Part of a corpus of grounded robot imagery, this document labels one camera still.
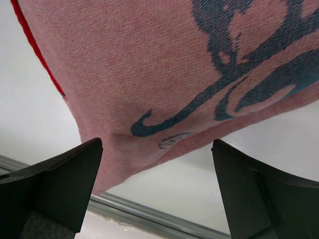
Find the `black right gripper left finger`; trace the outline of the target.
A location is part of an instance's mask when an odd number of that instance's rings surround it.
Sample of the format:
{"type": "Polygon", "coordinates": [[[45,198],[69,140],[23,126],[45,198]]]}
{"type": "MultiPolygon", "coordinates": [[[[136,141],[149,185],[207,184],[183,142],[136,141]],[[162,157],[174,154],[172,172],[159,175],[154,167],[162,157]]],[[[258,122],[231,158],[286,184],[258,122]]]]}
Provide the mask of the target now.
{"type": "Polygon", "coordinates": [[[2,239],[73,239],[81,231],[102,157],[89,140],[0,177],[2,239]]]}

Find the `red and pink patterned pillowcase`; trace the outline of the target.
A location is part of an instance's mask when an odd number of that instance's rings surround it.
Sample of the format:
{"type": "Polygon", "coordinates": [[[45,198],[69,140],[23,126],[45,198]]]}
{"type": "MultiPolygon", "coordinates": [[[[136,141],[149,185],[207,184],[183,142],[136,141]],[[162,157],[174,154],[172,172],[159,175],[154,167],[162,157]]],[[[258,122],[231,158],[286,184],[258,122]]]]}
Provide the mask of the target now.
{"type": "Polygon", "coordinates": [[[319,98],[316,0],[14,0],[83,141],[93,194],[319,98]]]}

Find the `aluminium table edge rail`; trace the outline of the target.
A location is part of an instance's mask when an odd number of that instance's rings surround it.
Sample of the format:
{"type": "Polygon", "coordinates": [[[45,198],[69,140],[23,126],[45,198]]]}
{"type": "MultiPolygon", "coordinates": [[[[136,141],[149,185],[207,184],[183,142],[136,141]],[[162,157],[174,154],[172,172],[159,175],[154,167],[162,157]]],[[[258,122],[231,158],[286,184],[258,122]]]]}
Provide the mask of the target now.
{"type": "Polygon", "coordinates": [[[88,210],[165,239],[229,239],[226,233],[172,216],[110,193],[92,196],[88,210]]]}

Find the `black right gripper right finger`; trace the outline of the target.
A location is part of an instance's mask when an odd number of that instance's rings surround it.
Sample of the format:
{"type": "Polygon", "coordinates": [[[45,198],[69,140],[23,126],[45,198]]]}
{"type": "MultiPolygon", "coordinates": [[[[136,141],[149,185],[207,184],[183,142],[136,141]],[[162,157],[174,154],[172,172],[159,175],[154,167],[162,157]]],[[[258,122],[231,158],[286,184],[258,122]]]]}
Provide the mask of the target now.
{"type": "Polygon", "coordinates": [[[319,184],[256,160],[224,141],[212,155],[233,239],[317,239],[319,184]]]}

